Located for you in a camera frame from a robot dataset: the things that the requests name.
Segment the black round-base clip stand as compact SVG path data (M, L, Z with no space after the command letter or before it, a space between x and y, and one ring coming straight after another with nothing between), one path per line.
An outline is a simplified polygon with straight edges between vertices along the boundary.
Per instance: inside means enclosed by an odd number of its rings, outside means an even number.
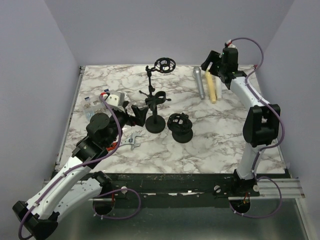
M158 115L158 105L163 104L167 100L165 91L158 91L155 95L145 99L145 103L152 111L152 116L145 121L145 127L148 132L158 134L165 129L165 119Z

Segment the beige microphone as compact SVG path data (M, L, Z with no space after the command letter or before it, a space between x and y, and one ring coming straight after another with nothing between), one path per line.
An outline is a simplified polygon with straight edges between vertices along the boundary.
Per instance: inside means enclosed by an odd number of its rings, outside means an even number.
M216 88L215 88L215 83L214 83L213 77L209 71L206 71L204 76L205 76L205 79L207 82L209 99L212 104L215 104L217 102L217 97L216 97Z

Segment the silver grey microphone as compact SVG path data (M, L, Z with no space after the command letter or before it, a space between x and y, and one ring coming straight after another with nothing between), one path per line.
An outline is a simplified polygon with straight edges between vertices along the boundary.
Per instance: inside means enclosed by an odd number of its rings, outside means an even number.
M193 67L193 76L197 85L198 93L199 93L199 98L201 100L205 99L205 90L202 82L202 71L199 66L194 66Z

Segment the white microphone silver mesh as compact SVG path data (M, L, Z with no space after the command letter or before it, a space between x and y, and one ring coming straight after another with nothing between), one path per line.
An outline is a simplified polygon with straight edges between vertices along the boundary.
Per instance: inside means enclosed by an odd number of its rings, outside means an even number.
M220 100L222 98L222 81L220 78L215 79L215 92L216 99Z

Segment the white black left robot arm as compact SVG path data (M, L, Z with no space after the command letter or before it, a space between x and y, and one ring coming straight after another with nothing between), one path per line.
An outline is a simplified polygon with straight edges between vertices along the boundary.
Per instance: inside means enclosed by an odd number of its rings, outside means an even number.
M30 233L27 239L45 240L64 216L83 202L91 198L112 197L120 192L101 171L93 173L81 187L77 187L77 183L98 163L120 147L125 125L142 127L146 122L147 107L132 105L133 115L128 114L124 106L108 104L106 107L111 115L99 112L91 117L86 126L87 135L76 144L60 171L29 200L19 200L13 205L12 210L20 221L19 239L24 239L22 230L26 229Z

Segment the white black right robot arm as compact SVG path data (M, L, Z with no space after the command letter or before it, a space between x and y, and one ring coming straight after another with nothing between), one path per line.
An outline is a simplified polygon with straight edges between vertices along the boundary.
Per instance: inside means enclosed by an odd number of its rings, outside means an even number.
M221 53L212 50L200 67L220 78L247 109L242 128L245 149L230 183L230 191L241 196L256 184L262 153L278 137L281 109L265 100L249 82L248 74L238 69L238 55L236 48L225 47Z

